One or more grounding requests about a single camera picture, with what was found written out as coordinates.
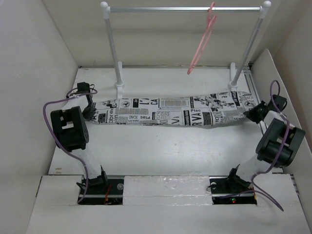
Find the newspaper print trousers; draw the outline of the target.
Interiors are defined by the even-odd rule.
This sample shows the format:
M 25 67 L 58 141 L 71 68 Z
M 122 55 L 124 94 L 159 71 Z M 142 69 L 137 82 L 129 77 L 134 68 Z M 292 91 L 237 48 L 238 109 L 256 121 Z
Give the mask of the newspaper print trousers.
M 97 124 L 214 126 L 242 120 L 256 106 L 242 91 L 191 97 L 120 98 L 93 103 Z

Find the pink clothes hanger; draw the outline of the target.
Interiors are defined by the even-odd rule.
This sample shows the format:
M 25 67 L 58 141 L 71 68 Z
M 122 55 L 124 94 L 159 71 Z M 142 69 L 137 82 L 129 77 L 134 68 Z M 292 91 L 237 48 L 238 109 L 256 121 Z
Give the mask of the pink clothes hanger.
M 201 41 L 198 45 L 198 48 L 194 54 L 194 57 L 190 63 L 190 66 L 188 68 L 188 71 L 187 71 L 187 75 L 190 75 L 191 72 L 194 70 L 194 68 L 196 67 L 197 63 L 199 62 L 206 46 L 207 46 L 207 43 L 211 37 L 211 34 L 212 34 L 212 31 L 213 31 L 213 27 L 214 27 L 214 24 L 215 24 L 215 21 L 216 21 L 216 15 L 213 14 L 213 8 L 215 7 L 215 2 L 212 2 L 210 7 L 209 7 L 209 10 L 207 11 L 208 14 L 207 14 L 207 27 L 202 35 L 202 38 L 201 38 Z

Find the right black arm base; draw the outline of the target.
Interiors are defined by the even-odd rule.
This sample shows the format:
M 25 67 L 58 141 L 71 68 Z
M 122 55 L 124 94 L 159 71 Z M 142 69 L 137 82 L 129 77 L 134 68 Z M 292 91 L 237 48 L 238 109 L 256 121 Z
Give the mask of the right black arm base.
M 209 177 L 206 191 L 212 195 L 213 205 L 256 205 L 257 201 L 251 189 L 236 182 L 230 182 L 226 177 Z

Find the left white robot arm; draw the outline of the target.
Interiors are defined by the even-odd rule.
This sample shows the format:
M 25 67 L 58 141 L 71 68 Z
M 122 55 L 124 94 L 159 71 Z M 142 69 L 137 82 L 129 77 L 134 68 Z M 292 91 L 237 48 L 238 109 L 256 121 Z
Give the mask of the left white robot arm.
M 106 172 L 101 165 L 96 165 L 87 153 L 90 140 L 86 122 L 96 113 L 93 94 L 97 91 L 86 82 L 80 82 L 67 95 L 67 102 L 62 109 L 50 113 L 53 137 L 56 144 L 67 155 L 78 160 L 84 170 L 84 178 L 77 185 L 85 194 L 103 194 L 109 189 Z

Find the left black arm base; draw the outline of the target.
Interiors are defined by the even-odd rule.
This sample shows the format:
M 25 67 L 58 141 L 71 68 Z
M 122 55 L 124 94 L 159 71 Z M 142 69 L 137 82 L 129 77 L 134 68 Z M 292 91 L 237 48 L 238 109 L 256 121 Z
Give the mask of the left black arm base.
M 86 195 L 83 197 L 85 180 L 77 183 L 79 187 L 79 205 L 122 205 L 123 204 L 123 177 L 109 177 L 107 182 L 98 184 L 89 182 Z

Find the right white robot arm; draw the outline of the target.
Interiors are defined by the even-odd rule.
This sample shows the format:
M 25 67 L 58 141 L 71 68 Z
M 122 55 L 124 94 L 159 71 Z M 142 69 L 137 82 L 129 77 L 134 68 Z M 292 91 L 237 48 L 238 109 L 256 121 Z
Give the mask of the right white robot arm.
M 267 130 L 258 143 L 255 156 L 231 169 L 225 180 L 226 188 L 237 192 L 242 187 L 248 188 L 254 175 L 265 173 L 278 167 L 287 167 L 294 160 L 306 134 L 287 122 L 282 111 L 287 106 L 287 99 L 273 95 L 268 104 L 262 101 L 249 111 L 245 117 L 255 123 L 264 122 Z

